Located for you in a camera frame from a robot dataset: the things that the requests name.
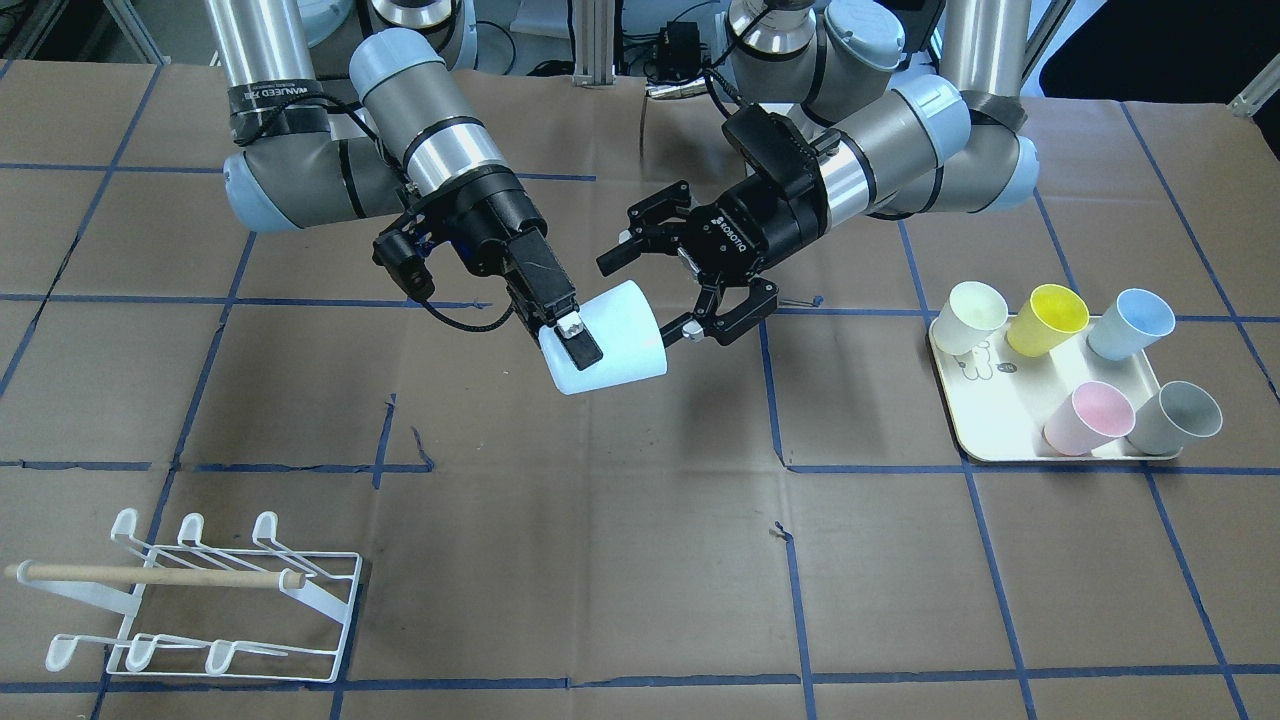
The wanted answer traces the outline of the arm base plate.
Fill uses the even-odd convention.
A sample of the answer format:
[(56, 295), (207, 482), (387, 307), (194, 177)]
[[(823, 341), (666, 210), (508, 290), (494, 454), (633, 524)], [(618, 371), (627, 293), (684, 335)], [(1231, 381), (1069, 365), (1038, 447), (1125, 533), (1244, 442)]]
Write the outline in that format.
[(891, 196), (884, 199), (882, 202), (868, 208), (863, 215), (884, 222), (900, 222), (913, 217), (915, 213), (911, 210), (902, 210), (895, 206), (896, 197)]

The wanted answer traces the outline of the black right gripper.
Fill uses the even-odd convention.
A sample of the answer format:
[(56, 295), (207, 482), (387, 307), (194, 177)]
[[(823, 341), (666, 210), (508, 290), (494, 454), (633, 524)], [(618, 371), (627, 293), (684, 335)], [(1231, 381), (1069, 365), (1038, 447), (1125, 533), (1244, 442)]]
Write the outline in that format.
[(603, 359), (579, 314), (575, 287), (547, 242), (547, 222), (508, 168), (465, 172), (406, 208), (436, 242), (451, 242), (475, 275), (506, 277), (515, 311), (539, 345), (549, 328), (577, 369)]

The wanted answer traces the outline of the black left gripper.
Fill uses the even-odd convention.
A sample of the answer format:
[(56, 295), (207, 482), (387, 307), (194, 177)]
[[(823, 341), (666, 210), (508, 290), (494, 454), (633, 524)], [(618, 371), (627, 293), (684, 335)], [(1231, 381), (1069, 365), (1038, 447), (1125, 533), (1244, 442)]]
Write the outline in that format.
[[(744, 286), (827, 231), (828, 199), (819, 179), (786, 199), (765, 177), (753, 174), (699, 208), (689, 182), (675, 182), (632, 205), (627, 218), (621, 241), (596, 259), (603, 275), (657, 252), (681, 258), (692, 275), (718, 275), (723, 284)], [(748, 283), (742, 302), (721, 311), (723, 284), (704, 283), (694, 309), (660, 328), (664, 346), (705, 338), (727, 346), (778, 309), (777, 284), (758, 275)]]

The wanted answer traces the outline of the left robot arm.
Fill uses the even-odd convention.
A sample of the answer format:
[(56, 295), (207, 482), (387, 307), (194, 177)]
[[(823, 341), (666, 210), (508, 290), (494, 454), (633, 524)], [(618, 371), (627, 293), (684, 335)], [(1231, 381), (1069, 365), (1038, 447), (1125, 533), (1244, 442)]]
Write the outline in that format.
[(891, 85), (905, 49), (874, 1), (733, 1), (718, 63), (737, 110), (723, 123), (749, 176), (696, 205), (684, 182), (628, 209), (598, 259), (609, 275), (644, 254), (685, 261), (699, 283), (666, 345), (730, 345), (776, 311), (765, 272), (846, 220), (982, 213), (1030, 197), (1039, 174), (1021, 135), (1028, 1), (950, 1), (934, 74)]

